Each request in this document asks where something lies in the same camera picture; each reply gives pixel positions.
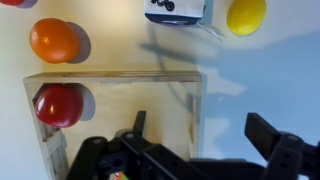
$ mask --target white box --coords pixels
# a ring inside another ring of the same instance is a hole
[[[34,103],[47,83],[84,86],[81,120],[55,128],[38,120]],[[198,157],[201,75],[170,72],[59,72],[24,79],[35,128],[49,179],[64,179],[82,141],[104,136],[110,141],[132,128],[137,111],[146,110],[145,138],[161,143],[181,158]]]

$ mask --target yellow ball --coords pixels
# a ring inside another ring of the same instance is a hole
[[[266,9],[265,0],[234,0],[227,15],[229,30],[238,36],[255,32],[263,22]]]

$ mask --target white surface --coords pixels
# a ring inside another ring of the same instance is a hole
[[[207,17],[225,33],[222,43],[200,29],[150,23],[142,2],[43,0],[32,9],[1,5],[0,179],[46,177],[22,84],[23,77],[42,70],[199,69],[207,79],[202,107],[207,157],[263,163],[243,136],[248,111],[316,143],[320,137],[320,24],[316,21],[320,2],[268,0],[263,25],[241,38],[225,25],[230,2],[216,0],[213,15]],[[28,33],[45,17],[85,29],[92,42],[89,59],[78,65],[41,67],[29,47]]]

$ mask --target red ball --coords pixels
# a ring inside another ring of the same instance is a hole
[[[83,111],[82,94],[73,87],[54,84],[39,96],[36,115],[40,121],[50,126],[65,128],[77,123]]]
[[[9,6],[19,6],[24,3],[24,0],[0,0],[0,2]]]

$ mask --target orange ball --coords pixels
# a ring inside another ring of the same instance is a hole
[[[38,21],[31,29],[29,41],[37,56],[48,63],[72,60],[79,51],[79,38],[72,27],[59,19]]]

